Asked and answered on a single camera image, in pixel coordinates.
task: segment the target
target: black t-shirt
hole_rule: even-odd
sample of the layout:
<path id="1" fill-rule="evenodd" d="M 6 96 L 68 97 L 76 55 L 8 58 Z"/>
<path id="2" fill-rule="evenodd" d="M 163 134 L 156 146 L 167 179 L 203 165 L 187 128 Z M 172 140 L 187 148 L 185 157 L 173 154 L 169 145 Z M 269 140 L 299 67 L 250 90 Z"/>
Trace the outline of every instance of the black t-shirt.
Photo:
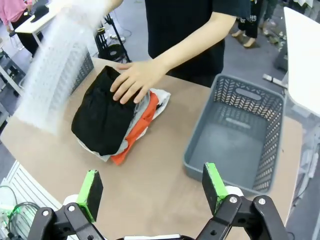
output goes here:
<path id="1" fill-rule="evenodd" d="M 145 0 L 145 6 L 148 52 L 152 58 L 202 27 L 212 12 L 250 16 L 250 0 Z M 224 67 L 224 51 L 225 41 L 222 40 L 174 70 L 190 77 L 219 74 Z"/>

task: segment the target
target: orange cloth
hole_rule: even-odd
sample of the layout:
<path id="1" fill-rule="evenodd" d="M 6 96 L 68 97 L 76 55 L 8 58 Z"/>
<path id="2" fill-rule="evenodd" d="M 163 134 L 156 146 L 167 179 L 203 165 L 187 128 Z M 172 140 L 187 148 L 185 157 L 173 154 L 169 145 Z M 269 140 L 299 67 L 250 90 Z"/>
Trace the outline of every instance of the orange cloth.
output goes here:
<path id="1" fill-rule="evenodd" d="M 124 162 L 129 150 L 134 145 L 137 138 L 144 132 L 144 130 L 150 125 L 152 119 L 156 113 L 157 105 L 159 103 L 158 97 L 155 93 L 150 91 L 150 102 L 139 121 L 132 128 L 131 132 L 126 136 L 125 140 L 128 142 L 128 147 L 118 155 L 111 156 L 113 162 L 120 165 Z"/>

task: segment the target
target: floor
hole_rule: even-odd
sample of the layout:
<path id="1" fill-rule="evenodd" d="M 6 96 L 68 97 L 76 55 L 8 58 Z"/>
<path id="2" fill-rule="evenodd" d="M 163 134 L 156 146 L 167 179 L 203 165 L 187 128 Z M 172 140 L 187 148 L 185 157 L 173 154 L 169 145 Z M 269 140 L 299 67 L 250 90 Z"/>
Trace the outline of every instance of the floor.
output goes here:
<path id="1" fill-rule="evenodd" d="M 283 10 L 278 7 L 275 11 L 277 21 L 282 21 Z M 132 61 L 143 61 L 149 59 L 148 55 L 148 30 L 145 3 L 143 0 L 128 0 L 113 13 L 111 13 L 119 33 L 126 37 L 125 47 Z M 108 30 L 107 34 L 113 34 L 113 30 Z M 6 29 L 0 27 L 0 36 L 8 36 Z M 269 74 L 277 79 L 282 79 L 285 73 L 275 69 L 273 64 L 278 55 L 278 49 L 271 45 L 261 34 L 257 39 L 260 48 L 245 49 L 230 35 L 226 37 L 226 50 L 224 58 L 224 74 L 233 75 L 247 81 L 254 82 L 266 88 L 280 92 L 281 89 L 271 83 L 262 80 L 263 74 Z M 23 49 L 17 52 L 10 41 L 3 48 L 16 63 L 27 71 L 30 63 L 30 54 Z M 16 109 L 17 99 L 13 95 L 12 89 L 6 89 L 0 93 L 0 102 L 13 114 Z M 0 144 L 0 181 L 8 174 L 14 163 L 14 158 L 8 150 Z M 320 164 L 313 180 L 311 180 L 305 196 L 296 207 L 287 223 L 287 230 L 293 232 L 295 239 L 310 240 L 317 221 L 320 209 Z"/>

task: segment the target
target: tabletop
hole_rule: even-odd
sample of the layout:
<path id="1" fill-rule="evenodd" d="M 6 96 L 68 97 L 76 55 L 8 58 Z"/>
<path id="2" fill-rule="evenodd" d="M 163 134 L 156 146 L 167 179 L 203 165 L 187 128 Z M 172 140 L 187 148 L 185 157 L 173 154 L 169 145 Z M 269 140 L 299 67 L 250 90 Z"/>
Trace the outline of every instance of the tabletop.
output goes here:
<path id="1" fill-rule="evenodd" d="M 83 149 L 71 122 L 85 91 L 105 65 L 93 58 L 94 70 L 72 94 L 58 136 L 13 116 L 1 140 L 25 169 L 58 201 L 79 192 L 88 170 L 99 170 L 104 185 L 96 226 L 109 240 L 130 235 L 180 233 L 196 237 L 212 217 L 202 184 L 186 176 L 183 154 L 210 89 L 165 76 L 156 86 L 171 93 L 164 112 L 151 123 L 126 161 L 116 166 Z M 285 223 L 299 169 L 303 129 L 285 117 L 279 162 L 269 193 Z M 233 228 L 227 239 L 249 239 Z"/>
<path id="2" fill-rule="evenodd" d="M 33 34 L 41 31 L 46 24 L 48 24 L 62 9 L 64 4 L 61 4 L 62 0 L 53 0 L 46 6 L 49 8 L 49 12 L 41 17 L 38 21 L 31 22 L 35 16 L 31 16 L 24 23 L 22 23 L 16 30 L 16 33 Z"/>

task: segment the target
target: hand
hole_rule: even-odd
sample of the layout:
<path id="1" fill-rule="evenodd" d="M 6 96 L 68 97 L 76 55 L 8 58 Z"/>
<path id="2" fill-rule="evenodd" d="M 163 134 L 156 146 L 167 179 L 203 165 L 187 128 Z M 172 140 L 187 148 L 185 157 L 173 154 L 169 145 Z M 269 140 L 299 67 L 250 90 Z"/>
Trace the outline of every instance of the hand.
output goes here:
<path id="1" fill-rule="evenodd" d="M 11 27 L 8 25 L 8 26 L 6 26 L 6 31 L 7 31 L 8 33 L 11 33 L 13 30 L 12 30 Z"/>
<path id="2" fill-rule="evenodd" d="M 125 104 L 138 91 L 134 102 L 139 103 L 148 90 L 168 72 L 164 64 L 157 59 L 119 64 L 117 69 L 126 71 L 114 81 L 110 91 L 116 91 L 113 99 L 117 101 L 121 98 L 121 104 Z"/>

